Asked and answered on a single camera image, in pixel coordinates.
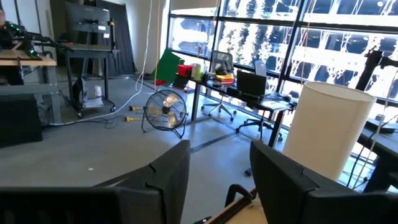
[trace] gray floor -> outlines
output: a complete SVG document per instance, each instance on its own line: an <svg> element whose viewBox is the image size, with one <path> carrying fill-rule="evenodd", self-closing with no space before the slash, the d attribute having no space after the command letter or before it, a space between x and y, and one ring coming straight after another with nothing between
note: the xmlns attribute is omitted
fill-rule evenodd
<svg viewBox="0 0 398 224"><path fill-rule="evenodd" d="M89 88L98 84L101 82L88 82ZM136 93L134 84L130 78L111 80L110 98L118 106L124 104ZM147 93L153 90L144 86L142 92L129 105L144 106L150 96ZM192 95L181 94L187 99L190 112ZM207 102L202 97L200 101L201 104ZM210 109L199 112L199 116L207 117ZM76 118L70 108L62 110L64 122ZM105 114L108 110L87 111L86 117ZM129 112L128 108L123 108L118 115L142 118L140 112ZM243 176L243 172L250 166L249 143L257 139L259 133L256 127L243 128L241 134L234 133L246 118L238 113L230 122L224 112L215 112L212 119L187 126L183 138L191 140L194 150L182 223L193 223L218 213L231 184L241 184L247 189L254 187L252 178ZM265 129L264 142L268 141L270 133ZM209 141L212 144L203 147ZM178 142L179 138L171 132L154 130L144 134L141 121L120 120L113 129L96 123L52 128L44 132L42 142L0 150L0 186L89 187L148 164ZM283 145L283 142L278 143L277 149L282 150Z"/></svg>

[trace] black curtain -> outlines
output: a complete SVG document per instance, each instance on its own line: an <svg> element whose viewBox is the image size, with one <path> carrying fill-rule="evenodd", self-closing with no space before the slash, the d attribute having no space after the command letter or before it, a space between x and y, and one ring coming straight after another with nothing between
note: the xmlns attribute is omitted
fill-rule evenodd
<svg viewBox="0 0 398 224"><path fill-rule="evenodd" d="M115 4L107 1L97 0L97 7L109 10L111 18L115 21L115 36L116 36L116 48L120 50L117 57L117 64L119 67L119 74L116 74L114 60L111 56L107 58L108 68L107 71L109 76L116 75L130 75L134 74L137 69L134 64L134 56L131 48L131 38L129 32L129 24L127 20L126 5ZM99 36L100 45L111 45L110 38L103 38L103 35Z"/></svg>

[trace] person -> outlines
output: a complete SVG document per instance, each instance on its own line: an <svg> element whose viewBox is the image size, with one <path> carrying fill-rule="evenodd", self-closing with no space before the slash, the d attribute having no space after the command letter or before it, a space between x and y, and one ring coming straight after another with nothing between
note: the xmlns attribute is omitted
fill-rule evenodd
<svg viewBox="0 0 398 224"><path fill-rule="evenodd" d="M0 46L4 50L11 50L18 42L12 41L10 33L7 31L6 13L0 6ZM24 79L19 73L18 66L0 66L0 75L4 75L10 85L23 85Z"/></svg>

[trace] floor fan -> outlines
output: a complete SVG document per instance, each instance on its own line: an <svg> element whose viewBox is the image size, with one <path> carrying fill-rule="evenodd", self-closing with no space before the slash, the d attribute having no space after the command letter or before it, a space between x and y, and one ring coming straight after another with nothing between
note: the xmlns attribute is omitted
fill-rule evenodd
<svg viewBox="0 0 398 224"><path fill-rule="evenodd" d="M141 128L144 129L144 119L155 129L173 131L179 138L185 133L187 123L187 106L184 99L171 90L160 90L149 97L144 107ZM177 128L183 124L182 134Z"/></svg>

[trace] fan grille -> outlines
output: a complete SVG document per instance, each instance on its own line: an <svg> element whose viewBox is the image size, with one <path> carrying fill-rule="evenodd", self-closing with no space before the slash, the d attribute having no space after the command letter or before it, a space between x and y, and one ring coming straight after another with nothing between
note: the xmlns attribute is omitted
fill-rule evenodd
<svg viewBox="0 0 398 224"><path fill-rule="evenodd" d="M145 106L145 114L148 122L154 128L177 128L187 115L187 106L178 93L171 90L160 90L149 97ZM172 124L170 124L169 118L171 114L175 114L177 120Z"/></svg>

